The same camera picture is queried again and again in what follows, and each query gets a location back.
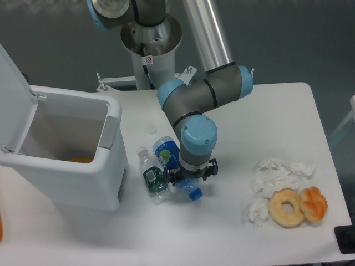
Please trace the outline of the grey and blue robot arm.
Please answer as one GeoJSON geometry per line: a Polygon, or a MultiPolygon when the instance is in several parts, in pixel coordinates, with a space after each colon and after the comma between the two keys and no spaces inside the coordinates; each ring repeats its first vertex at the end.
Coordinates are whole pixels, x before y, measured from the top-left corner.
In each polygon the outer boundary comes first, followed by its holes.
{"type": "Polygon", "coordinates": [[[217,129],[205,113],[253,90],[251,73],[236,65],[224,40],[216,2],[183,1],[205,71],[205,79],[196,83],[187,81],[187,74],[174,76],[175,64],[168,55],[180,44],[182,30],[165,1],[87,1],[87,6],[98,28],[121,27],[121,41],[136,64],[137,87],[157,90],[180,142],[179,164],[164,170],[164,182],[216,175],[218,165],[211,153],[217,129]]]}

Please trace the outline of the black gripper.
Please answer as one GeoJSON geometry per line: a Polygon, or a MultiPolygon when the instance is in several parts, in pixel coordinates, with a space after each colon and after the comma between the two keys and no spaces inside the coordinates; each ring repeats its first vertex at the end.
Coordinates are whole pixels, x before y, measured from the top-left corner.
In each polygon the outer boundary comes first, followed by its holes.
{"type": "Polygon", "coordinates": [[[210,159],[207,163],[207,166],[203,169],[195,167],[192,170],[188,170],[182,165],[180,165],[178,168],[165,167],[163,170],[163,182],[165,184],[171,183],[173,186],[175,186],[177,182],[186,178],[202,178],[203,181],[206,181],[210,176],[216,176],[218,171],[219,167],[215,158],[210,159]]]}

